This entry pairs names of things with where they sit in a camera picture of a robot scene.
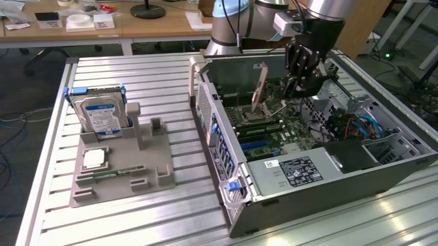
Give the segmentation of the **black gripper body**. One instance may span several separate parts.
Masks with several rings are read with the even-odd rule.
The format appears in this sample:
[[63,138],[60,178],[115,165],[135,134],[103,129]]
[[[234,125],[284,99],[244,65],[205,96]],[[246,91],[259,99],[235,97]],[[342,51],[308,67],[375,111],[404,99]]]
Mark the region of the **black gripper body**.
[[328,51],[335,46],[344,27],[344,20],[307,19],[306,24],[307,31],[295,37],[295,46],[307,48],[312,53],[319,52],[319,58],[326,58]]

